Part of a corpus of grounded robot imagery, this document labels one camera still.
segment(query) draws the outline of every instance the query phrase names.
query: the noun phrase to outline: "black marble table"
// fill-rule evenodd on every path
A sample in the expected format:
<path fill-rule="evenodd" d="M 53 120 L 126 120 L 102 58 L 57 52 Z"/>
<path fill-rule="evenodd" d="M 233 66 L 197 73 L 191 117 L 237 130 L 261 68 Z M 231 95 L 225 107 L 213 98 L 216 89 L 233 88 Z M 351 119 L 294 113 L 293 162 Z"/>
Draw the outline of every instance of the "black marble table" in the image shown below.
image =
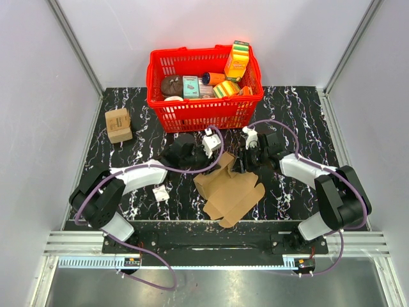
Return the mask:
<path fill-rule="evenodd" d="M 130 111 L 133 139 L 112 145 L 107 137 L 106 111 L 125 107 Z M 271 86 L 259 102 L 251 122 L 272 118 L 292 128 L 300 141 L 300 152 L 312 160 L 338 166 L 336 153 L 330 138 L 327 123 L 316 88 L 307 86 Z M 261 124 L 258 132 L 272 126 Z M 288 150 L 295 143 L 288 132 L 278 127 L 282 142 Z M 243 140 L 240 129 L 222 130 L 225 150 L 235 154 Z M 200 139 L 203 132 L 194 132 Z M 158 155 L 178 134 L 166 134 L 146 103 L 146 88 L 109 88 L 106 90 L 102 108 L 86 157 L 83 174 L 96 163 L 111 167 L 124 167 L 145 162 Z M 263 168 L 258 172 L 264 184 L 264 198 L 243 217 L 244 220 L 297 220 L 306 219 L 318 211 L 314 190 L 292 179 L 274 174 Z M 140 220 L 207 220 L 203 212 L 205 200 L 200 197 L 192 175 L 173 174 L 164 182 L 170 195 L 167 201 L 156 202 L 153 186 L 131 192 L 122 198 L 120 212 L 131 221 Z"/>

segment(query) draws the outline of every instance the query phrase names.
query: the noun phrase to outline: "red basket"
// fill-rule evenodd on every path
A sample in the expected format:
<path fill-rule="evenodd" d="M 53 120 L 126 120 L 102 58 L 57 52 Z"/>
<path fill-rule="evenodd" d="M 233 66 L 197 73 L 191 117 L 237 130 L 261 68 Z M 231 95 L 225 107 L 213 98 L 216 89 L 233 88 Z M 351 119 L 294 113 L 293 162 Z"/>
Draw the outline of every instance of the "red basket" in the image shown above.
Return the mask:
<path fill-rule="evenodd" d="M 223 73 L 231 45 L 216 45 L 209 49 L 155 50 L 151 53 L 146 76 L 148 105 L 155 110 L 166 132 L 204 130 L 209 125 L 219 129 L 246 126 L 257 103 L 263 98 L 261 73 L 250 47 L 250 61 L 240 87 L 250 86 L 252 96 L 184 101 L 164 101 L 160 83 L 167 75 L 196 75 L 205 72 Z"/>

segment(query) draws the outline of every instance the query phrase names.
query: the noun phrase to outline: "white wall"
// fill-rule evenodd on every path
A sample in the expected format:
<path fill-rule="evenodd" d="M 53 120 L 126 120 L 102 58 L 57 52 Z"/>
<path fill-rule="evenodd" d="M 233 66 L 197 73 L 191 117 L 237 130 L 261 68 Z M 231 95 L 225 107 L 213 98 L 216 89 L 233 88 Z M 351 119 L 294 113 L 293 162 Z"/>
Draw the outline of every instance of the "white wall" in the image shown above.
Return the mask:
<path fill-rule="evenodd" d="M 46 1 L 0 1 L 0 306 L 25 306 L 98 97 Z"/>
<path fill-rule="evenodd" d="M 409 2 L 385 1 L 330 92 L 409 299 Z"/>
<path fill-rule="evenodd" d="M 59 0 L 105 87 L 146 86 L 155 49 L 254 47 L 264 85 L 324 87 L 370 0 Z"/>

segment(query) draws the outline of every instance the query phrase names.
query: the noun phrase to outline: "brown cardboard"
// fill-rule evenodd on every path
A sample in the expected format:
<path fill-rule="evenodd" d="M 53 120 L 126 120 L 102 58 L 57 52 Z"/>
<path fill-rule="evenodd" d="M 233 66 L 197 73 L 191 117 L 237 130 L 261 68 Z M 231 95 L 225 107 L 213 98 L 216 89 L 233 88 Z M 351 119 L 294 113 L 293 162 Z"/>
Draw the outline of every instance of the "brown cardboard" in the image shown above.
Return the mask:
<path fill-rule="evenodd" d="M 130 126 L 130 116 L 127 109 L 117 109 L 105 113 L 107 132 L 117 131 Z"/>
<path fill-rule="evenodd" d="M 254 186 L 256 174 L 233 173 L 234 162 L 235 157 L 224 152 L 219 161 L 220 169 L 194 178 L 199 194 L 208 200 L 203 210 L 211 219 L 222 218 L 219 224 L 225 228 L 234 226 L 265 193 L 263 184 Z"/>
<path fill-rule="evenodd" d="M 130 116 L 127 109 L 117 109 L 105 113 L 107 133 L 112 144 L 132 139 Z"/>

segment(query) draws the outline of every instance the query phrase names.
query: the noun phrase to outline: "gray floor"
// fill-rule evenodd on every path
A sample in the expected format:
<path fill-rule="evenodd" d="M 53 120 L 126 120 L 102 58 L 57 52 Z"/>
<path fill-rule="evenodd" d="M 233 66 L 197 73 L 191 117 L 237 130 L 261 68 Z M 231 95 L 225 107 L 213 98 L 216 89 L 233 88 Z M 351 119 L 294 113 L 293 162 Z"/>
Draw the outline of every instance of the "gray floor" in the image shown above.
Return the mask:
<path fill-rule="evenodd" d="M 320 260 L 318 270 L 329 265 Z M 298 279 L 264 271 L 176 271 L 175 292 L 157 290 L 114 271 L 58 269 L 48 306 L 387 306 L 374 264 L 342 259 L 332 272 Z M 143 270 L 139 277 L 170 285 L 167 271 Z"/>

